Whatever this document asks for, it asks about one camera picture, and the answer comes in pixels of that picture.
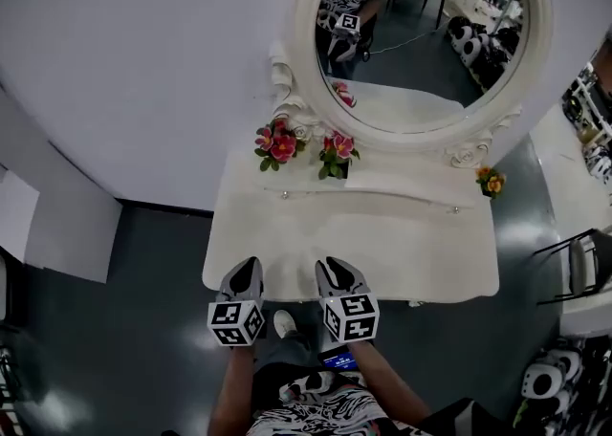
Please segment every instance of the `sneaker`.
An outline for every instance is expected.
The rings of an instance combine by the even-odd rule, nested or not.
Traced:
[[[286,310],[277,310],[274,313],[274,329],[278,336],[283,339],[292,331],[297,331],[294,318]]]

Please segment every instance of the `green leaf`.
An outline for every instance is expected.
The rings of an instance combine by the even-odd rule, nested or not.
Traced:
[[[332,163],[332,165],[330,165],[329,167],[329,170],[332,171],[332,174],[337,178],[342,176],[342,169],[340,169],[340,166],[336,163]]]
[[[326,165],[324,167],[322,167],[319,172],[318,172],[318,178],[320,180],[324,180],[325,178],[327,178],[327,175],[329,174],[329,167],[327,167]]]
[[[332,163],[333,161],[335,161],[336,160],[336,149],[334,147],[327,149],[327,152],[325,152],[325,155],[323,156],[323,160],[326,163]]]

